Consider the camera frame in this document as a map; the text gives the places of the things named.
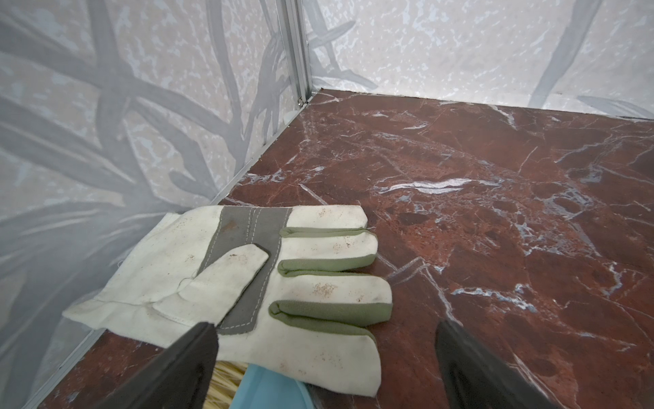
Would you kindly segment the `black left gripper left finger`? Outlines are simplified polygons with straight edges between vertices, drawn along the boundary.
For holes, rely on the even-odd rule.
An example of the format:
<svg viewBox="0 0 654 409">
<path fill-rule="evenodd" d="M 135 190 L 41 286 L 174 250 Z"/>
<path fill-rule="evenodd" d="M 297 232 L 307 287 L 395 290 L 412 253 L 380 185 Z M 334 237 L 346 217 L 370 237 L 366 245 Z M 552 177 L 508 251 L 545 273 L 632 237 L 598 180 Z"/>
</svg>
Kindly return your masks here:
<svg viewBox="0 0 654 409">
<path fill-rule="evenodd" d="M 195 325 L 97 408 L 201 408 L 219 351 L 216 329 Z"/>
</svg>

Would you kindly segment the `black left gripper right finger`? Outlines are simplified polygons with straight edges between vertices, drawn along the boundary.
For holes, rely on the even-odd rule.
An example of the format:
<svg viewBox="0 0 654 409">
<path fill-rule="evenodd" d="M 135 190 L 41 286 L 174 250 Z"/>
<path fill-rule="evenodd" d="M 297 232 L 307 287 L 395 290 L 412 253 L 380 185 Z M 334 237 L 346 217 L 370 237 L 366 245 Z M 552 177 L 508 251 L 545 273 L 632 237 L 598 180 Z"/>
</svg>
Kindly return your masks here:
<svg viewBox="0 0 654 409">
<path fill-rule="evenodd" d="M 435 353 L 451 408 L 558 407 L 452 320 L 439 322 Z"/>
</svg>

